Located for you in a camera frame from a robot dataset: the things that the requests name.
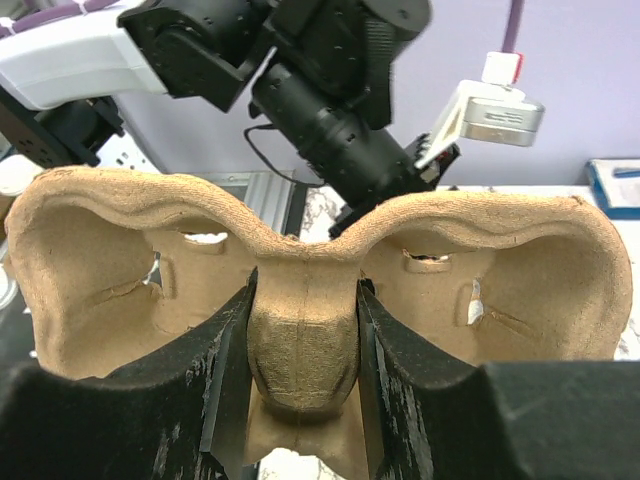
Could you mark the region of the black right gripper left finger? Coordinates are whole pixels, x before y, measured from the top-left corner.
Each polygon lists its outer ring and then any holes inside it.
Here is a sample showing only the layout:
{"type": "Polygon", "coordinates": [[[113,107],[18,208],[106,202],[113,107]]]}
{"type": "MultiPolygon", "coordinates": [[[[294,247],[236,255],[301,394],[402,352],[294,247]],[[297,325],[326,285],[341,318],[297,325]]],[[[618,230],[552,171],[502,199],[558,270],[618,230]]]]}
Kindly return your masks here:
{"type": "Polygon", "coordinates": [[[257,279],[215,314],[104,378],[1,369],[5,479],[254,479],[246,333],[257,279]]]}

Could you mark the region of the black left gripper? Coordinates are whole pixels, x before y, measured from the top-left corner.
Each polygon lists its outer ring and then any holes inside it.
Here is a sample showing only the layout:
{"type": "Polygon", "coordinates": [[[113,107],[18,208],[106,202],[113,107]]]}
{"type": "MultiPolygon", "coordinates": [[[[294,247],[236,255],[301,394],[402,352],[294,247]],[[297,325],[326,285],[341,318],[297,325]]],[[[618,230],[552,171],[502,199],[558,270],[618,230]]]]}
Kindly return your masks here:
{"type": "Polygon", "coordinates": [[[428,1],[280,1],[264,24],[276,51],[250,112],[344,200],[332,235],[391,198],[435,190],[450,166],[448,150],[419,166],[429,134],[403,147],[387,129],[393,62],[431,14],[428,1]]]}

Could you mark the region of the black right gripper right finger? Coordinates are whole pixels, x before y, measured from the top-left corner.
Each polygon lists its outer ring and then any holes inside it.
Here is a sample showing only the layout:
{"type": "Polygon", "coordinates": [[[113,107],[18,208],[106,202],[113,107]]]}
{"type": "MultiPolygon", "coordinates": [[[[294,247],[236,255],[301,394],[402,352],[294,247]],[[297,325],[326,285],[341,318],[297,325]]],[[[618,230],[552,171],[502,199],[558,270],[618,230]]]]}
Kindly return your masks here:
{"type": "Polygon", "coordinates": [[[359,392],[373,479],[635,479],[639,366],[471,366],[357,286],[359,392]]]}

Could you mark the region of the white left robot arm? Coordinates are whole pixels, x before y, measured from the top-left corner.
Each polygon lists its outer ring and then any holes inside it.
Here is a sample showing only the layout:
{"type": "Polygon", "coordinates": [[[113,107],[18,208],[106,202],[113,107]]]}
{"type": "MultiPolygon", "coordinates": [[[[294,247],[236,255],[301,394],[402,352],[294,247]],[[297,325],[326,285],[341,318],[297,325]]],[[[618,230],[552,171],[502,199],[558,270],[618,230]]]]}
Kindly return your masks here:
{"type": "Polygon", "coordinates": [[[41,167],[97,165],[122,133],[118,93],[199,97],[228,111],[249,91],[344,208],[332,237],[382,202],[434,190],[460,151],[389,134],[396,57],[427,1],[78,1],[1,24],[1,131],[41,167]]]}

